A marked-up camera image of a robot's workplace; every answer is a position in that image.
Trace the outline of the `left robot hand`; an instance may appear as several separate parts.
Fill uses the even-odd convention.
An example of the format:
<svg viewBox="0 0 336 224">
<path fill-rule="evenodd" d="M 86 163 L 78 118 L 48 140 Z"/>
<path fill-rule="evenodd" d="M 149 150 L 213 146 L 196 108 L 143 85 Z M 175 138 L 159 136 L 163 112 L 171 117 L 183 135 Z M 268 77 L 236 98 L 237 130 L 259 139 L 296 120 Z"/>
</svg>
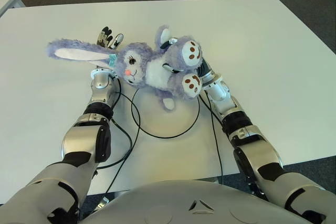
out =
<svg viewBox="0 0 336 224">
<path fill-rule="evenodd" d="M 123 39 L 124 34 L 119 33 L 114 37 L 112 35 L 112 30 L 108 26 L 106 26 L 98 35 L 97 45 L 104 48 L 116 49 L 120 46 Z"/>
</svg>

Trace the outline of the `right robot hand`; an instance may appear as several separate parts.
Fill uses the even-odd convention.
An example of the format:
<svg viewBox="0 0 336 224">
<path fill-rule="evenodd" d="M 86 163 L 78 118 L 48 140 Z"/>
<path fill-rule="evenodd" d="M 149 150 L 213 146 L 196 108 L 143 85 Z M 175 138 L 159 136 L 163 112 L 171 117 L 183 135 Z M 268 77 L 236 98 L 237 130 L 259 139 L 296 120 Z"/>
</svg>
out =
<svg viewBox="0 0 336 224">
<path fill-rule="evenodd" d="M 201 46 L 191 36 L 171 38 L 160 46 L 160 50 L 164 58 L 162 67 L 171 73 L 191 71 L 202 77 L 210 71 Z"/>
</svg>

